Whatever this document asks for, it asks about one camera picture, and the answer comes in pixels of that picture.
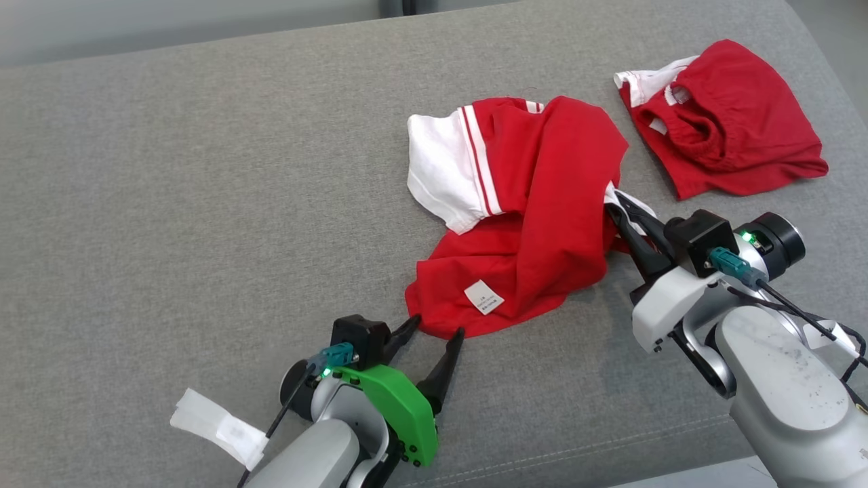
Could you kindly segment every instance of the teal connector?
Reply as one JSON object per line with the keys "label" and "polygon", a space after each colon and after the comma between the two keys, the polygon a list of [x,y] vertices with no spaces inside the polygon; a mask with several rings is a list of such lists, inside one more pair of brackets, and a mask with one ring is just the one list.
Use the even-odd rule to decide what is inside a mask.
{"label": "teal connector", "polygon": [[754,291],[760,289],[757,280],[768,281],[765,273],[751,267],[750,263],[725,247],[715,247],[708,255],[708,261],[714,269],[726,276],[736,278]]}
{"label": "teal connector", "polygon": [[352,344],[349,342],[341,342],[334,346],[329,346],[319,354],[315,354],[308,358],[307,362],[316,365],[313,368],[313,375],[326,376],[336,367],[347,366],[353,363],[355,353],[352,350]]}
{"label": "teal connector", "polygon": [[332,369],[352,363],[352,344],[349,342],[329,346],[319,353],[328,358],[326,366]]}

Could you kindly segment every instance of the red stripe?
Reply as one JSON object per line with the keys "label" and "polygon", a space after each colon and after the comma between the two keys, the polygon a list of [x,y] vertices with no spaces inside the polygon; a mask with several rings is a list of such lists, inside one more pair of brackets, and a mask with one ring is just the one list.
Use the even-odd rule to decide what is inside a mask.
{"label": "red stripe", "polygon": [[470,122],[467,121],[467,110],[461,108],[461,113],[464,114],[464,128],[467,130],[467,139],[470,141],[470,148],[473,149],[473,162],[477,165],[477,180],[479,187],[483,190],[483,200],[485,200],[485,210],[491,215],[491,208],[488,206],[488,195],[485,193],[485,183],[483,182],[482,170],[479,168],[479,156],[477,156],[477,145],[473,143],[473,134],[470,132]]}

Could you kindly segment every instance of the green plastic part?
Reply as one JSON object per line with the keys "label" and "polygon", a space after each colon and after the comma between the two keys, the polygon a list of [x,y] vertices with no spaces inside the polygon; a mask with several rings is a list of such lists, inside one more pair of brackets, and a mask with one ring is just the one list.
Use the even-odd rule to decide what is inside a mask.
{"label": "green plastic part", "polygon": [[383,414],[398,439],[404,442],[404,455],[409,462],[427,466],[437,453],[437,428],[431,404],[403,373],[377,365],[364,371],[336,367],[344,381],[356,385]]}

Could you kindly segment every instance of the gray sofa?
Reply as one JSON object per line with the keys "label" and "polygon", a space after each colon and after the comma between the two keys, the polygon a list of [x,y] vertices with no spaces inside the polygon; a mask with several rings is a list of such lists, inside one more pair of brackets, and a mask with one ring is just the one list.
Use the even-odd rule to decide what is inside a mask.
{"label": "gray sofa", "polygon": [[[790,83],[826,178],[675,201],[612,74],[721,38]],[[174,403],[192,387],[264,428],[335,318],[405,319],[444,232],[405,186],[407,116],[561,94],[608,111],[622,187],[663,218],[788,216],[808,255],[779,288],[865,330],[868,132],[783,0],[523,2],[5,69],[0,485],[234,486],[240,465],[168,425]],[[554,312],[465,342],[435,464],[390,487],[607,486],[751,453],[676,347],[635,344],[640,279],[609,263]],[[397,367],[422,379],[443,344],[420,334]],[[266,456],[305,427],[288,416]]]}

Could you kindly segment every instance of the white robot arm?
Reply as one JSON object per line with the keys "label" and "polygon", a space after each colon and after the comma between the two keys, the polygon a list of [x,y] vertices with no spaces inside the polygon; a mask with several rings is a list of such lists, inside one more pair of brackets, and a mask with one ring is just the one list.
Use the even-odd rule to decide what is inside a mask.
{"label": "white robot arm", "polygon": [[[627,218],[654,226],[648,215],[625,207],[629,215],[608,208],[622,235],[629,232],[621,224]],[[774,279],[805,255],[796,228],[765,214],[733,232],[703,210],[665,227],[656,224],[658,232],[648,235],[665,259],[649,259],[645,241],[626,239],[631,251],[637,248],[631,254],[646,280],[631,294],[639,344],[658,352],[672,339],[709,385],[732,399],[730,414],[782,488],[868,486],[868,412],[812,351],[815,331],[806,333],[782,313],[786,307],[715,270],[708,259],[713,248],[729,247]],[[665,237],[658,241],[660,235]],[[830,323],[835,343],[858,357],[844,329],[824,322]],[[697,332],[708,326],[700,341]]]}

